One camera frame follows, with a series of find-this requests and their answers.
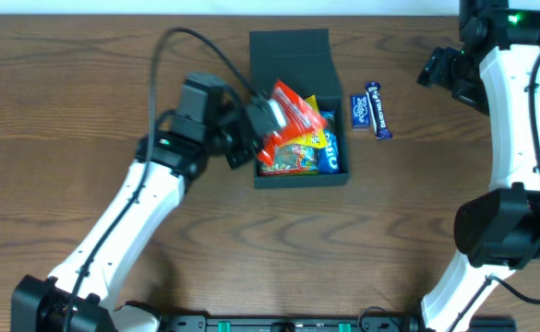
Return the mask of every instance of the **open box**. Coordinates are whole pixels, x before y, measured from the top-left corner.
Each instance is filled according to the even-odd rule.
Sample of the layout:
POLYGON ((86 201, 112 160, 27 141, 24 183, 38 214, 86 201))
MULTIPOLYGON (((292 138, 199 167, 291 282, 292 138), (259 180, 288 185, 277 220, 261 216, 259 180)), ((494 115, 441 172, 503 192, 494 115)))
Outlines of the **open box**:
POLYGON ((335 111, 340 172, 337 174, 259 176, 254 162, 254 186, 296 188, 344 185, 350 167, 342 112, 342 86, 331 60, 329 30, 253 31, 249 34, 251 82, 268 94, 279 78, 302 98, 315 95, 322 111, 335 111))

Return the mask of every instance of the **wooden table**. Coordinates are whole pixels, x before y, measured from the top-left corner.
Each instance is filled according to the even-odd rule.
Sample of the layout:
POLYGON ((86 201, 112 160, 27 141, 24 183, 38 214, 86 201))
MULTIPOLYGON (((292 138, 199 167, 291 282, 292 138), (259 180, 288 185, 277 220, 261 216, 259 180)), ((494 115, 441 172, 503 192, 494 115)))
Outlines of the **wooden table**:
MULTIPOLYGON (((486 192, 488 117, 415 83, 436 46, 460 47, 457 18, 0 17, 0 330, 25 274, 44 278, 84 238, 147 131, 150 51, 168 27, 209 36, 248 73, 250 30, 330 28, 348 96, 383 86, 392 141, 346 133, 344 187, 254 190, 251 166, 212 160, 157 230, 121 301, 213 315, 356 315, 413 308, 455 246, 456 209, 486 192), (237 190, 222 188, 235 186, 237 190)), ((198 41, 177 37, 162 64, 160 109, 190 70, 241 87, 198 41)), ((540 262, 510 278, 540 297, 540 262)), ((481 314, 540 331, 540 307, 497 289, 481 314)))

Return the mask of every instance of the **orange snack bag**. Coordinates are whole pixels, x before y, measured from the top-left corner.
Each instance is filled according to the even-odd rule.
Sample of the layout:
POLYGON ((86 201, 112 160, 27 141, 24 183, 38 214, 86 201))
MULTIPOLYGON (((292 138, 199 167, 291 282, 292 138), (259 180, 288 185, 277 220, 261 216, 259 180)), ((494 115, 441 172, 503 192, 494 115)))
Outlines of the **orange snack bag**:
POLYGON ((278 147, 304 134, 321 130, 327 125, 327 120, 280 80, 274 85, 271 98, 282 107, 288 124, 280 133, 266 137, 264 149, 258 154, 258 159, 266 165, 273 164, 278 147))

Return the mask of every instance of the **blue candy bar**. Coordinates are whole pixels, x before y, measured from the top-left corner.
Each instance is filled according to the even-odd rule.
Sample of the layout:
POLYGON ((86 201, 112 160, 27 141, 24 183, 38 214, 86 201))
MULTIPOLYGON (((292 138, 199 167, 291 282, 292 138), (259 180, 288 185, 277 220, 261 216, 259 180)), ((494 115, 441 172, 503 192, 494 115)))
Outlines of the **blue candy bar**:
POLYGON ((352 95, 352 128, 368 128, 370 126, 368 110, 366 94, 352 95))
POLYGON ((378 82, 366 83, 366 95, 369 99, 370 116, 374 126, 374 135, 377 139, 392 139, 392 133, 387 127, 382 111, 382 100, 380 99, 380 84, 378 82))

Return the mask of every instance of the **blue package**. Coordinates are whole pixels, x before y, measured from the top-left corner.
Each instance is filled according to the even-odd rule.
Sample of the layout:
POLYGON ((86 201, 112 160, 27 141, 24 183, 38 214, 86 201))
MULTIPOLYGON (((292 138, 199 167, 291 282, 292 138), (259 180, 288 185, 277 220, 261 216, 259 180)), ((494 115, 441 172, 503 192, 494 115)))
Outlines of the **blue package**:
POLYGON ((366 95, 369 99, 370 116, 374 126, 374 135, 378 140, 392 139, 392 133, 384 121, 384 112, 382 111, 382 100, 380 99, 380 84, 378 82, 366 83, 366 95))
POLYGON ((352 128, 368 128, 370 115, 368 115, 368 97, 364 94, 352 95, 352 128))
POLYGON ((323 128, 327 146, 318 151, 318 172, 320 174, 338 173, 340 172, 340 157, 335 136, 335 112, 321 111, 321 115, 327 120, 327 126, 323 128))

